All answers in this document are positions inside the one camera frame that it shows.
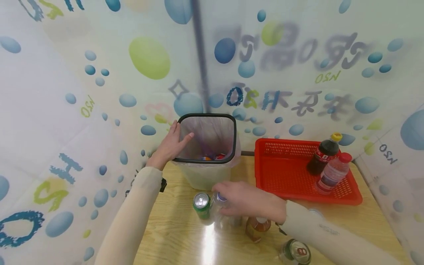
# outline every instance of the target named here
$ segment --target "black trash can rim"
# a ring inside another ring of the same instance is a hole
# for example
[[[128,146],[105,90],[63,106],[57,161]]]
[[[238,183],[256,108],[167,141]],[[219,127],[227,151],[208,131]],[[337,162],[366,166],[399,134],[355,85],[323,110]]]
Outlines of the black trash can rim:
[[[184,158],[174,158],[172,161],[179,162],[179,163],[193,163],[193,164],[209,164],[209,165],[221,165],[230,162],[235,155],[236,150],[236,139],[237,139],[237,124],[236,119],[234,119],[233,116],[229,114],[224,113],[189,113],[181,116],[181,118],[178,120],[178,123],[181,124],[181,121],[183,121],[186,118],[189,117],[223,117],[223,118],[229,118],[234,123],[234,140],[233,140],[233,151],[229,155],[229,157],[222,159],[222,160],[199,160],[199,159],[184,159]]]

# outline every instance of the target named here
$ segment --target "amber bottle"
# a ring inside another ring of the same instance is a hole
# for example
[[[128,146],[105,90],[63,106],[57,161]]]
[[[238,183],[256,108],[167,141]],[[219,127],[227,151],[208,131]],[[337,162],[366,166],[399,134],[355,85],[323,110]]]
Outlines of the amber bottle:
[[[271,221],[262,217],[249,217],[244,232],[255,243],[261,241],[262,235],[271,227]]]

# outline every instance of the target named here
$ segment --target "hand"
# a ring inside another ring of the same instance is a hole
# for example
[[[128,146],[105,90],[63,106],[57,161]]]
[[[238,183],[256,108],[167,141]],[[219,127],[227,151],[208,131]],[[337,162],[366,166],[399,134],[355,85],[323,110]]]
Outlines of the hand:
[[[286,201],[246,182],[221,182],[213,186],[227,199],[228,206],[220,213],[227,216],[264,217],[278,224],[286,221]]]
[[[168,134],[160,143],[156,152],[147,160],[147,167],[155,167],[160,171],[163,170],[168,161],[176,158],[176,156],[184,149],[187,143],[194,137],[194,133],[187,134],[180,142],[180,124],[175,120]]]

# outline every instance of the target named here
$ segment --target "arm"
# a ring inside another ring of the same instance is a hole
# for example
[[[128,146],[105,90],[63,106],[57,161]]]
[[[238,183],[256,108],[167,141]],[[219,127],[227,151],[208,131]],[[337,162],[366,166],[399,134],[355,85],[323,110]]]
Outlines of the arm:
[[[162,183],[162,170],[193,138],[180,142],[180,124],[175,120],[156,152],[134,179],[131,192],[115,216],[100,250],[96,265],[132,265],[146,230],[147,221]]]
[[[145,167],[140,170],[103,240],[96,265],[134,263],[161,181],[162,171],[159,169]]]
[[[335,264],[400,264],[365,239],[325,221],[300,204],[287,201],[285,212],[285,222],[280,228],[293,238],[313,246]]]

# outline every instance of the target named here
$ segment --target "red bottle cap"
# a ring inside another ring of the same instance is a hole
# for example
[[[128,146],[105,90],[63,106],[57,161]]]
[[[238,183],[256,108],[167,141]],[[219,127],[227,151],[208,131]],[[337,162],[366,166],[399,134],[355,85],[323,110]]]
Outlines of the red bottle cap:
[[[341,153],[339,155],[339,160],[342,163],[349,163],[350,161],[352,161],[352,156],[348,153]]]

